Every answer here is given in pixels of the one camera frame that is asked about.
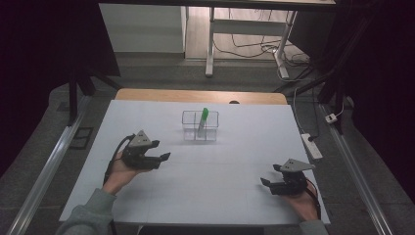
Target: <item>white tabletop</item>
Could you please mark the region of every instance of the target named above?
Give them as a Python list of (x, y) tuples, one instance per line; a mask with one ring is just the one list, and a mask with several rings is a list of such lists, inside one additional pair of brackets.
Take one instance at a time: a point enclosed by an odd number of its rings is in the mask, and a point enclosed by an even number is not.
[[(182, 112), (204, 107), (219, 112), (217, 140), (184, 141)], [(171, 156), (118, 193), (115, 221), (229, 226), (299, 222), (290, 206), (271, 195), (259, 179), (282, 181), (272, 165), (283, 165), (289, 158), (308, 163), (290, 106), (117, 100), (107, 110), (60, 220), (101, 188), (118, 143), (141, 129), (151, 140), (161, 141), (147, 156)], [(304, 173), (315, 182), (311, 170)], [(330, 222), (324, 204), (322, 220)]]

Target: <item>transparent box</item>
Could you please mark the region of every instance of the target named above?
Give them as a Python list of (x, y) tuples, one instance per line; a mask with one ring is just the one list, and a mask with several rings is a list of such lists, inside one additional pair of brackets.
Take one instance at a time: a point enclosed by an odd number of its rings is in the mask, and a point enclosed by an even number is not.
[(184, 140), (215, 141), (217, 127), (219, 126), (219, 113), (209, 111), (207, 121), (200, 128), (202, 111), (184, 111), (182, 124)]

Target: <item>metal rail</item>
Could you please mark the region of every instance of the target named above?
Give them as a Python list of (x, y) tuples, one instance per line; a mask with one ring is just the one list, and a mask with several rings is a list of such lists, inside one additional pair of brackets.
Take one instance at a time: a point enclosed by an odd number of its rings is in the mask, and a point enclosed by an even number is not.
[[(319, 105), (319, 108), (323, 117), (329, 115), (329, 112), (327, 112), (327, 110), (329, 110), (328, 107)], [(372, 217), (373, 224), (378, 230), (378, 233), (381, 235), (392, 235), (393, 233), (385, 217), (385, 214), (379, 206), (378, 200), (375, 198), (372, 191), (370, 190), (366, 178), (362, 174), (358, 166), (358, 163), (354, 158), (354, 155), (351, 152), (350, 147), (348, 146), (345, 138), (341, 134), (339, 134), (338, 130), (334, 125), (330, 125), (330, 131), (343, 156), (348, 172), (350, 173), (350, 176), (353, 179), (354, 184), (356, 185), (356, 188), (360, 193), (360, 197), (363, 200), (363, 203), (366, 205), (370, 216)]]
[(42, 171), (40, 172), (36, 182), (28, 193), (21, 209), (19, 210), (18, 215), (15, 218), (15, 221), (13, 221), (7, 234), (24, 234), (30, 225), (30, 222), (36, 213), (36, 210), (39, 207), (40, 202), (46, 193), (46, 190), (48, 189), (53, 177), (55, 176), (55, 172), (58, 169), (62, 158), (64, 157), (65, 152), (69, 147), (70, 140), (72, 139), (83, 117), (85, 116), (86, 107), (89, 104), (90, 100), (90, 97), (82, 97), (81, 101), (79, 102), (79, 113), (76, 120), (73, 122), (72, 126), (67, 126), (65, 128), (64, 133), (58, 140), (58, 143), (52, 151), (52, 154), (50, 155), (45, 166), (43, 166)]

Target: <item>hand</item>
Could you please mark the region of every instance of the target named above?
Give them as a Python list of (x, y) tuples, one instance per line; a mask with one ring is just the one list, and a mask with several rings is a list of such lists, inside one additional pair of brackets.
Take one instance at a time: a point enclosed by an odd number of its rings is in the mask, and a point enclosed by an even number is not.
[(127, 185), (137, 174), (148, 172), (150, 169), (132, 169), (127, 167), (121, 160), (122, 152), (116, 154), (113, 168), (103, 190), (115, 195), (121, 188)]
[[(313, 187), (313, 185), (307, 180), (307, 188), (316, 195), (317, 191)], [(318, 219), (317, 216), (317, 209), (314, 205), (314, 201), (312, 198), (304, 191), (298, 195), (292, 196), (281, 196), (284, 200), (286, 200), (296, 211), (299, 217), (304, 220), (316, 220)]]

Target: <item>wooden edge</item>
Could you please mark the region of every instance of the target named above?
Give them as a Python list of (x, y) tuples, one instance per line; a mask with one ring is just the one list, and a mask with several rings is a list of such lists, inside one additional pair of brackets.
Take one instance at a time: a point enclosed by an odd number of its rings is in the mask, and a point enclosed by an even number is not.
[(238, 101), (240, 104), (287, 105), (287, 99), (280, 93), (227, 92), (227, 91), (195, 91), (195, 90), (157, 90), (131, 89), (118, 90), (116, 100), (192, 102), (229, 104)]

